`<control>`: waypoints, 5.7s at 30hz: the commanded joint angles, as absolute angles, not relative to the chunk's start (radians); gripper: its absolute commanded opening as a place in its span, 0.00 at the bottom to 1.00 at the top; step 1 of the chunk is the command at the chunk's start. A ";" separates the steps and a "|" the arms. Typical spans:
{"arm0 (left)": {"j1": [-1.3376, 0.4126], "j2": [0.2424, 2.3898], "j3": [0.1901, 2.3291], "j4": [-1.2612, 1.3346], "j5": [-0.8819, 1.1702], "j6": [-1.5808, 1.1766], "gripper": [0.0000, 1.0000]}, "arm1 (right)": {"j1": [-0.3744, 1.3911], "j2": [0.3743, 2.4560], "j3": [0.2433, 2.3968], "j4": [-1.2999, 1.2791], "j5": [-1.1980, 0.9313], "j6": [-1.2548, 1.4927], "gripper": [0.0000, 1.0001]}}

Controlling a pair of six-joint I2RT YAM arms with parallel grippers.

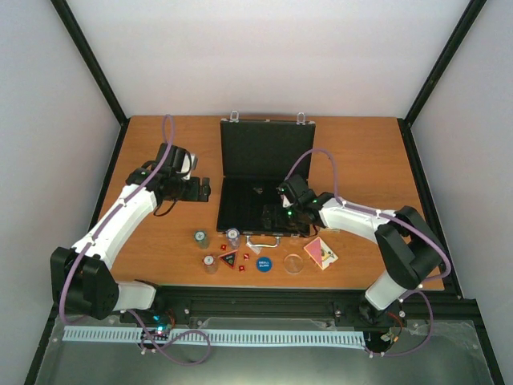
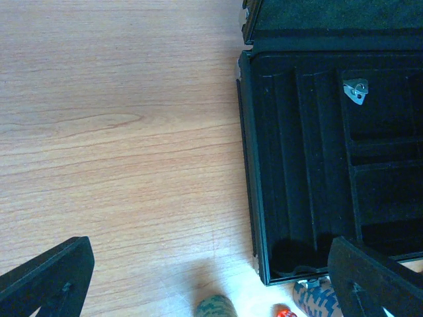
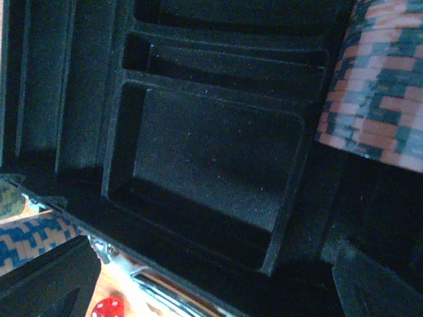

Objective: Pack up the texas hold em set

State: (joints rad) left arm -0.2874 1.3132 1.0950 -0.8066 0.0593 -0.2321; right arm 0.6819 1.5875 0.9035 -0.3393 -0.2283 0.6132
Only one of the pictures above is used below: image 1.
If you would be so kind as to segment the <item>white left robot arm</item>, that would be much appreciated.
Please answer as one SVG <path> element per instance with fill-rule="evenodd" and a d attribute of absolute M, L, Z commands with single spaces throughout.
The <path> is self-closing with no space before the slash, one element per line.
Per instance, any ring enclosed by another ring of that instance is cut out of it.
<path fill-rule="evenodd" d="M 148 322 L 159 322 L 167 303 L 156 286 L 141 281 L 117 282 L 111 273 L 115 259 L 135 229 L 164 201 L 207 202 L 207 177 L 156 174 L 145 184 L 148 171 L 135 170 L 105 215 L 69 249 L 58 247 L 50 256 L 52 295 L 61 320 L 67 313 L 102 320 L 113 312 L 138 310 Z"/>

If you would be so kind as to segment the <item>blue poker chip stack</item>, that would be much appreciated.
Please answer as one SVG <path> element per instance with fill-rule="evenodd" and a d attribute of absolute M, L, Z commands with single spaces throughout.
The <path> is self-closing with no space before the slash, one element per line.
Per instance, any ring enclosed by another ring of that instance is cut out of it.
<path fill-rule="evenodd" d="M 240 232 L 238 229 L 231 228 L 226 231 L 226 237 L 228 240 L 228 244 L 233 249 L 238 249 L 240 247 Z"/>

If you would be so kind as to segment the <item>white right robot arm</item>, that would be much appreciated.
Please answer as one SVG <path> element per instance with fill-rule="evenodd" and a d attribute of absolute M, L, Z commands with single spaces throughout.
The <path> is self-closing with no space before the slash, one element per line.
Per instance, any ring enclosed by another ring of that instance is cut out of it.
<path fill-rule="evenodd" d="M 320 196 L 307 192 L 297 199 L 283 192 L 280 204 L 264 206 L 262 222 L 266 229 L 295 233 L 310 226 L 341 230 L 376 244 L 385 270 L 358 305 L 361 319 L 370 325 L 377 324 L 382 313 L 398 299 L 451 272 L 442 243 L 410 206 L 381 211 L 345 201 L 330 192 Z"/>

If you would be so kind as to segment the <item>black poker set case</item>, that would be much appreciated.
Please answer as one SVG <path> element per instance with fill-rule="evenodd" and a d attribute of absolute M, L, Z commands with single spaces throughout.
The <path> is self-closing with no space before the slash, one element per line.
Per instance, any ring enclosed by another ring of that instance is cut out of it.
<path fill-rule="evenodd" d="M 262 210 L 281 205 L 277 187 L 289 171 L 309 179 L 311 156 L 297 159 L 313 148 L 316 124 L 308 120 L 243 120 L 223 118 L 220 142 L 223 180 L 216 230 L 225 233 L 271 237 L 308 235 L 265 235 Z"/>

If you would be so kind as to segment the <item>red back card deck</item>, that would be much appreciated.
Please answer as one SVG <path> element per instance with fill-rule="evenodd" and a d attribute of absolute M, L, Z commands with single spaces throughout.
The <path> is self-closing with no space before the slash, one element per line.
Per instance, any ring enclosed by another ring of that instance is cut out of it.
<path fill-rule="evenodd" d="M 321 270 L 326 270 L 338 260 L 335 252 L 320 237 L 313 239 L 303 249 Z"/>

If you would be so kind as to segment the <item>blue gold card deck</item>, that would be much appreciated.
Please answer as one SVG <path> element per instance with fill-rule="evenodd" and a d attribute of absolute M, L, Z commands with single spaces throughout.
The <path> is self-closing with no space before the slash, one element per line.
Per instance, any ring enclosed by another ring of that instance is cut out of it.
<path fill-rule="evenodd" d="M 328 233 L 340 233 L 341 230 L 340 229 L 322 229 L 321 232 L 323 234 L 328 234 Z"/>

